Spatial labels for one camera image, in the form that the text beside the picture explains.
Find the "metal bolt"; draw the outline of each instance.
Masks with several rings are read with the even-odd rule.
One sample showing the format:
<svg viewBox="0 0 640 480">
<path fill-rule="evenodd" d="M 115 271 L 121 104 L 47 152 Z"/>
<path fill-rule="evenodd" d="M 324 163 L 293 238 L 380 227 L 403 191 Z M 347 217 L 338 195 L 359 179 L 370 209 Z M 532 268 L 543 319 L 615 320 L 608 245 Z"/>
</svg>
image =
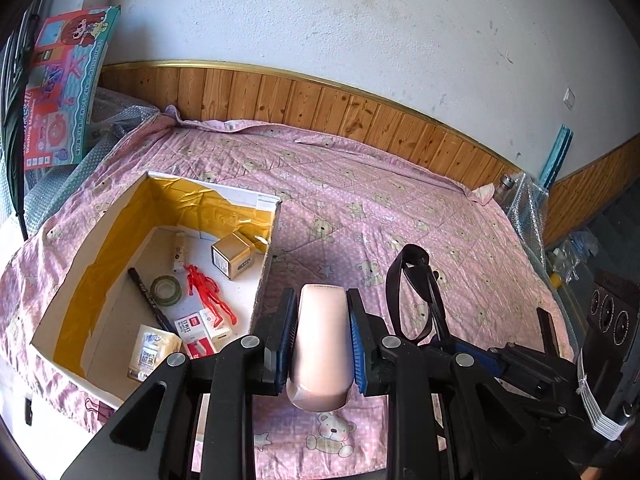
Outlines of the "metal bolt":
<svg viewBox="0 0 640 480">
<path fill-rule="evenodd" d="M 255 335 L 246 335 L 240 341 L 244 348 L 255 348 L 260 344 L 260 338 Z"/>
<path fill-rule="evenodd" d="M 456 355 L 456 362 L 459 366 L 467 368 L 469 366 L 472 366 L 476 361 L 474 360 L 473 356 L 469 354 L 458 354 Z"/>
<path fill-rule="evenodd" d="M 187 360 L 187 358 L 184 356 L 183 353 L 174 352 L 166 359 L 166 363 L 169 366 L 180 366 L 186 360 Z"/>
<path fill-rule="evenodd" d="M 382 346 L 385 348 L 398 348 L 400 346 L 400 338 L 394 335 L 385 335 L 382 338 Z"/>
</svg>

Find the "pink blanket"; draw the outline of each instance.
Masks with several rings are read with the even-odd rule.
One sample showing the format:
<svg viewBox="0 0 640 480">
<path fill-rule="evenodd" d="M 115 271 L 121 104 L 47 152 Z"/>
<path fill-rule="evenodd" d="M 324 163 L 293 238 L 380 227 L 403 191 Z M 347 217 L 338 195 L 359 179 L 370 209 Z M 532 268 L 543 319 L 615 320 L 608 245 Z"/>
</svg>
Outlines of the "pink blanket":
<svg viewBox="0 0 640 480">
<path fill-rule="evenodd" d="M 330 283 L 359 288 L 366 309 L 388 321 L 385 271 L 412 242 L 429 251 L 440 274 L 453 334 L 484 348 L 507 341 L 541 348 L 541 306 L 553 316 L 562 354 L 571 355 L 551 294 L 500 208 L 482 192 L 341 137 L 159 115 L 119 142 L 0 280 L 1 351 L 34 392 L 90 431 L 101 426 L 95 399 L 37 357 L 29 342 L 92 225 L 147 170 L 281 197 L 264 312 L 276 308 L 284 286 Z M 401 295 L 405 332 L 417 335 L 425 305 L 407 289 Z M 258 478 L 318 479 L 383 468 L 386 399 L 364 399 L 354 389 L 343 409 L 316 414 L 297 410 L 286 396 L 259 397 L 254 433 Z"/>
</svg>

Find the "pink bottle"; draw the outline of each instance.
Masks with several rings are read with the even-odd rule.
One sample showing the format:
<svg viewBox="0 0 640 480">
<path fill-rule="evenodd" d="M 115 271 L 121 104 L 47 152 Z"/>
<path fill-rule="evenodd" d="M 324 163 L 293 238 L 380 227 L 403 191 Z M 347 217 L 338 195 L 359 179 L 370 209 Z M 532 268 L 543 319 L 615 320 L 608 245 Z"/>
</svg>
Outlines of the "pink bottle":
<svg viewBox="0 0 640 480">
<path fill-rule="evenodd" d="M 353 383 L 353 347 L 347 295 L 341 286 L 305 285 L 287 396 L 308 412 L 343 407 Z"/>
</svg>

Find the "wooden wainscoting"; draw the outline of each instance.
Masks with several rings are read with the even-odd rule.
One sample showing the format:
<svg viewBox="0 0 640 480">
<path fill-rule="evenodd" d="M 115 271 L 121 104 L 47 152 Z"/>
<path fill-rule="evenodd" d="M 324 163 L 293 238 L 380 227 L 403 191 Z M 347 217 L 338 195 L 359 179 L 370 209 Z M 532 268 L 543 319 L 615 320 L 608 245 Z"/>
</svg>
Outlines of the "wooden wainscoting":
<svg viewBox="0 0 640 480">
<path fill-rule="evenodd" d="M 640 178 L 640 135 L 557 181 L 551 188 L 544 239 L 551 244 L 577 228 Z"/>
<path fill-rule="evenodd" d="M 331 81 L 224 62 L 159 61 L 104 67 L 100 84 L 192 120 L 255 119 L 359 140 L 473 189 L 519 169 L 420 112 Z M 545 243 L 558 240 L 640 176 L 640 137 L 556 182 Z"/>
<path fill-rule="evenodd" d="M 255 119 L 307 128 L 394 153 L 475 189 L 517 167 L 415 110 L 333 82 L 265 67 L 206 62 L 106 66 L 100 85 L 184 119 Z"/>
</svg>

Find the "black strap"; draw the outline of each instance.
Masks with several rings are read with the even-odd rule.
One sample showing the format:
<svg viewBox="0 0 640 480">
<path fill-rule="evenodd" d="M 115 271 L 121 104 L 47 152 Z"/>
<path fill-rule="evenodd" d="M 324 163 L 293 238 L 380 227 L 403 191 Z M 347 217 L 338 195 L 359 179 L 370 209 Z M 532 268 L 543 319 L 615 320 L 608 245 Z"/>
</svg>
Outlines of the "black strap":
<svg viewBox="0 0 640 480">
<path fill-rule="evenodd" d="M 420 335 L 414 339 L 410 339 L 404 334 L 400 323 L 400 278 L 402 273 L 404 273 L 409 286 L 429 307 L 426 324 Z M 450 337 L 436 276 L 429 266 L 429 254 L 422 247 L 407 244 L 402 248 L 386 273 L 385 292 L 391 325 L 398 337 L 418 344 L 431 333 L 434 322 L 436 334 L 440 340 Z"/>
</svg>

